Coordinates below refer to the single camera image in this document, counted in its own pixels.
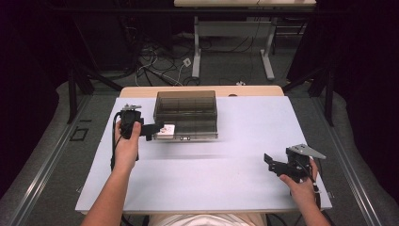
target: clear container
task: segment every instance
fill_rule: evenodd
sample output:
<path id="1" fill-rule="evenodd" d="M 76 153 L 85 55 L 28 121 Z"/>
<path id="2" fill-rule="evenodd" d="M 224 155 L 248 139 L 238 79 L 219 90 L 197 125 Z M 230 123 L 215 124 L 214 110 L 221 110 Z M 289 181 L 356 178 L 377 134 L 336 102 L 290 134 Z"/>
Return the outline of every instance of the clear container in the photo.
<path id="1" fill-rule="evenodd" d="M 165 128 L 155 139 L 203 140 L 217 138 L 217 108 L 215 92 L 158 92 L 153 112 L 155 122 Z"/>

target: gray desk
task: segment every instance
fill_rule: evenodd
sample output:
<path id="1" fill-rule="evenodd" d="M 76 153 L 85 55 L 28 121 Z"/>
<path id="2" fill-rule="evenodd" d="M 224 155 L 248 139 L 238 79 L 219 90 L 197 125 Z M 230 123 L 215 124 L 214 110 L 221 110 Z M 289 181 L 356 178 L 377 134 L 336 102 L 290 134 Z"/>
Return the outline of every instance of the gray desk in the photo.
<path id="1" fill-rule="evenodd" d="M 186 8 L 313 8 L 315 0 L 175 0 L 175 7 Z M 264 49 L 261 50 L 264 70 L 267 79 L 275 78 L 270 64 L 269 54 L 277 18 L 270 22 L 201 22 L 194 18 L 195 53 L 193 77 L 200 77 L 200 36 L 235 36 L 235 37 L 267 37 Z"/>

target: white shirt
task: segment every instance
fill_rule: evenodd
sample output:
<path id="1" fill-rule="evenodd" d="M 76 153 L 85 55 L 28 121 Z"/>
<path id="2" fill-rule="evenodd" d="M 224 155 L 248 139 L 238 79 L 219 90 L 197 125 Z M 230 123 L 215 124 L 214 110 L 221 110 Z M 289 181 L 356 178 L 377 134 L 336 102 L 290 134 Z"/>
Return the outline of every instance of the white shirt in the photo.
<path id="1" fill-rule="evenodd" d="M 265 226 L 261 214 L 152 215 L 149 226 Z"/>

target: desk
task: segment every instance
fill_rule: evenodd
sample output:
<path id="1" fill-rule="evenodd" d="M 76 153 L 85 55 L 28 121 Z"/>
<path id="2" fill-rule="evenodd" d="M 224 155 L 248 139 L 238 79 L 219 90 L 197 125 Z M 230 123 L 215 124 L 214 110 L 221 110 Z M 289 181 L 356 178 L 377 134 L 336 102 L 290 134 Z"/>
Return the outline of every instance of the desk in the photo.
<path id="1" fill-rule="evenodd" d="M 184 8 L 314 8 L 315 0 L 175 0 L 175 7 Z M 194 62 L 193 77 L 200 77 L 200 36 L 241 36 L 266 37 L 266 44 L 261 50 L 267 79 L 274 80 L 269 54 L 276 30 L 277 18 L 270 22 L 200 22 L 194 17 Z"/>
<path id="2" fill-rule="evenodd" d="M 110 174 L 113 116 L 142 105 L 152 123 L 157 90 L 215 90 L 218 139 L 207 142 L 139 140 L 123 211 L 126 214 L 287 212 L 297 210 L 288 187 L 268 171 L 263 153 L 286 162 L 285 148 L 306 143 L 288 97 L 278 87 L 126 88 L 117 98 L 76 204 L 86 213 Z M 250 90 L 250 96 L 244 96 Z M 322 207 L 331 208 L 319 177 Z"/>

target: human hand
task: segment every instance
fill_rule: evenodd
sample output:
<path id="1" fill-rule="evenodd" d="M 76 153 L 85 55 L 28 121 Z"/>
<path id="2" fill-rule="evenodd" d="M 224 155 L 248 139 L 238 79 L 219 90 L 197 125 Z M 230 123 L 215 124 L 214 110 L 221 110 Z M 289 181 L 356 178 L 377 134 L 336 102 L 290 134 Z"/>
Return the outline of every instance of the human hand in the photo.
<path id="1" fill-rule="evenodd" d="M 311 176 L 314 181 L 316 181 L 317 177 L 317 166 L 313 159 L 310 159 L 311 162 Z M 307 207 L 316 205 L 315 195 L 313 190 L 313 182 L 310 178 L 303 178 L 302 183 L 296 183 L 289 176 L 282 174 L 280 177 L 282 182 L 284 182 L 291 189 L 291 195 L 298 205 L 299 210 L 302 212 Z"/>
<path id="2" fill-rule="evenodd" d="M 117 147 L 115 150 L 115 167 L 113 171 L 122 170 L 130 173 L 135 166 L 138 155 L 138 138 L 140 137 L 141 124 L 135 121 L 130 139 L 125 139 L 121 136 L 120 124 L 121 121 L 118 121 L 115 125 L 114 139 Z"/>

